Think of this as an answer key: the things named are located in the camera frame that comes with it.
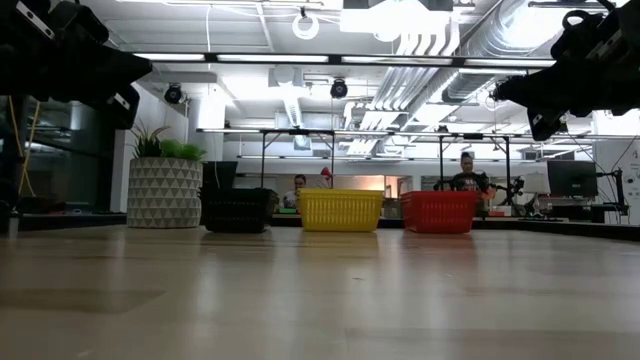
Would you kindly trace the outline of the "succulent in patterned pot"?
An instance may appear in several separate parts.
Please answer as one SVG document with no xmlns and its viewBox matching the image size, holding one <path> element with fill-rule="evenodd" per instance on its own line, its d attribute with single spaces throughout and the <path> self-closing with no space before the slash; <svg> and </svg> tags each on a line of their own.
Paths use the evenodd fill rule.
<svg viewBox="0 0 640 360">
<path fill-rule="evenodd" d="M 134 158 L 129 164 L 127 226 L 188 229 L 200 224 L 203 159 L 200 147 L 163 139 L 165 126 L 136 125 Z"/>
</svg>

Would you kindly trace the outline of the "person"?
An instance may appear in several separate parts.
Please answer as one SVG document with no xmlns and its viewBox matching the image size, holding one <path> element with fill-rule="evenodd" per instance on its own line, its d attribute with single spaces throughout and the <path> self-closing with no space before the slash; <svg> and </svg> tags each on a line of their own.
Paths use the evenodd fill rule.
<svg viewBox="0 0 640 360">
<path fill-rule="evenodd" d="M 485 173 L 474 171 L 473 157 L 469 152 L 462 152 L 460 157 L 461 172 L 449 180 L 438 181 L 433 189 L 451 191 L 472 191 L 489 194 L 493 187 Z"/>
<path fill-rule="evenodd" d="M 285 193 L 282 205 L 287 209 L 297 209 L 298 191 L 306 187 L 306 177 L 298 174 L 294 177 L 294 189 Z"/>
</svg>

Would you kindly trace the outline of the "yellow plastic basket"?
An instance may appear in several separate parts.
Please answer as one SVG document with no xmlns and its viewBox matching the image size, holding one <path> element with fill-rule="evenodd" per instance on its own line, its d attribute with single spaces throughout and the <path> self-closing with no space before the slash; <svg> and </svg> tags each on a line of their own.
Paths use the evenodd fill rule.
<svg viewBox="0 0 640 360">
<path fill-rule="evenodd" d="M 297 205 L 305 231 L 372 232 L 383 201 L 382 191 L 303 188 Z"/>
</svg>

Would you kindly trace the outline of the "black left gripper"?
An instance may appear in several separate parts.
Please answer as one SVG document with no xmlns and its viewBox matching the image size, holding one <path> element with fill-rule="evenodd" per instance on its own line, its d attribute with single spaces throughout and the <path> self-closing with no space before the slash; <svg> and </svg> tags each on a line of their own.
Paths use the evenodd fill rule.
<svg viewBox="0 0 640 360">
<path fill-rule="evenodd" d="M 133 83 L 153 66 L 108 42 L 80 0 L 0 0 L 0 95 L 80 102 L 128 130 L 140 102 Z"/>
</svg>

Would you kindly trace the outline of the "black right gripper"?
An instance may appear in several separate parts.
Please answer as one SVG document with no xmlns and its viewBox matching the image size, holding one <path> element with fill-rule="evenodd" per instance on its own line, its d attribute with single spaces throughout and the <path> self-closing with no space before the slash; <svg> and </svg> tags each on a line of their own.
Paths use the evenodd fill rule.
<svg viewBox="0 0 640 360">
<path fill-rule="evenodd" d="M 597 0 L 605 11 L 572 9 L 562 18 L 562 33 L 552 45 L 550 68 L 499 82 L 492 95 L 530 108 L 534 140 L 562 128 L 570 113 L 594 110 L 619 116 L 640 107 L 640 0 L 617 7 Z"/>
</svg>

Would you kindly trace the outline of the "black plastic basket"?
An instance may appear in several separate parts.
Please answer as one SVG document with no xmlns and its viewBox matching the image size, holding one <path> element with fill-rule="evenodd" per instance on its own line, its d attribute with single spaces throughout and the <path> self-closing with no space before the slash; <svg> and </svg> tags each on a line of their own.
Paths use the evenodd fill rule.
<svg viewBox="0 0 640 360">
<path fill-rule="evenodd" d="M 199 194 L 201 224 L 210 232 L 261 233 L 270 225 L 277 194 L 266 188 L 212 189 L 202 187 Z"/>
</svg>

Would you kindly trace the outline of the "black computer monitor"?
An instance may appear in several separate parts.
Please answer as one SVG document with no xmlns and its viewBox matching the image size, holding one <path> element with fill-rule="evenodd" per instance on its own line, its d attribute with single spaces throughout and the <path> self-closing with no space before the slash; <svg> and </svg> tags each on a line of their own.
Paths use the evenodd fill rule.
<svg viewBox="0 0 640 360">
<path fill-rule="evenodd" d="M 598 195 L 594 162 L 548 161 L 547 174 L 551 196 L 595 198 Z"/>
</svg>

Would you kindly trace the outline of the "black rectangular screen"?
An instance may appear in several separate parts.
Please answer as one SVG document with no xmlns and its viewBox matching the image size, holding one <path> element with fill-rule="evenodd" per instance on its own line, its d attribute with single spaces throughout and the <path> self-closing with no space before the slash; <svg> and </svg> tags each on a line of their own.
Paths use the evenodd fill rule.
<svg viewBox="0 0 640 360">
<path fill-rule="evenodd" d="M 203 182 L 205 189 L 231 189 L 234 185 L 237 161 L 208 161 L 203 163 Z"/>
</svg>

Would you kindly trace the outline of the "silver ventilation duct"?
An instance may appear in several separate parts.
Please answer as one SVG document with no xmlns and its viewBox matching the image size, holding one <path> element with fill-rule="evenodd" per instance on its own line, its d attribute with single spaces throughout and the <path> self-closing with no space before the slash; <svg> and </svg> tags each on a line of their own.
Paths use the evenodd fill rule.
<svg viewBox="0 0 640 360">
<path fill-rule="evenodd" d="M 463 57 L 524 57 L 550 40 L 559 30 L 545 24 L 545 11 L 529 7 L 534 0 L 502 0 L 460 51 Z M 442 91 L 445 102 L 460 103 L 495 75 L 458 72 Z"/>
</svg>

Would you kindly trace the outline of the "red plastic basket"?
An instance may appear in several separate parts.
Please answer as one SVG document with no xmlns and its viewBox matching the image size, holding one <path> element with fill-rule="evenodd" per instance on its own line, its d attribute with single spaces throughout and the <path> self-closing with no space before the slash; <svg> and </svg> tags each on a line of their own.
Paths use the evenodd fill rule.
<svg viewBox="0 0 640 360">
<path fill-rule="evenodd" d="M 469 191 L 411 191 L 400 196 L 406 229 L 416 233 L 465 234 L 472 228 L 477 194 Z"/>
</svg>

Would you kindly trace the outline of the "black background rig frame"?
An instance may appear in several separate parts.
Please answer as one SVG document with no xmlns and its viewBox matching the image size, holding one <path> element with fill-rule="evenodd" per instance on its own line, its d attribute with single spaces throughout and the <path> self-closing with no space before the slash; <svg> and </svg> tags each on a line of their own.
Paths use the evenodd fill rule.
<svg viewBox="0 0 640 360">
<path fill-rule="evenodd" d="M 437 139 L 438 139 L 439 182 L 440 182 L 441 190 L 444 190 L 444 152 L 445 152 L 444 143 L 447 142 L 449 145 L 451 145 L 458 140 L 462 140 L 463 142 L 468 142 L 468 143 L 481 143 L 483 141 L 488 141 L 492 143 L 495 147 L 497 147 L 500 151 L 502 151 L 504 154 L 506 185 L 496 186 L 496 188 L 502 189 L 506 195 L 511 195 L 513 193 L 512 185 L 511 185 L 511 154 L 510 154 L 511 137 L 509 135 L 500 134 L 500 133 L 481 133 L 481 132 L 438 133 Z"/>
<path fill-rule="evenodd" d="M 259 133 L 262 135 L 261 154 L 260 154 L 260 161 L 261 161 L 260 187 L 261 188 L 264 188 L 266 149 L 281 134 L 287 134 L 290 136 L 307 136 L 307 137 L 310 137 L 311 135 L 316 135 L 320 140 L 322 140 L 331 152 L 331 156 L 330 156 L 331 175 L 329 176 L 330 178 L 329 185 L 331 188 L 334 187 L 333 175 L 335 173 L 335 146 L 336 146 L 336 135 L 337 135 L 335 130 L 303 129 L 303 128 L 260 129 Z"/>
</svg>

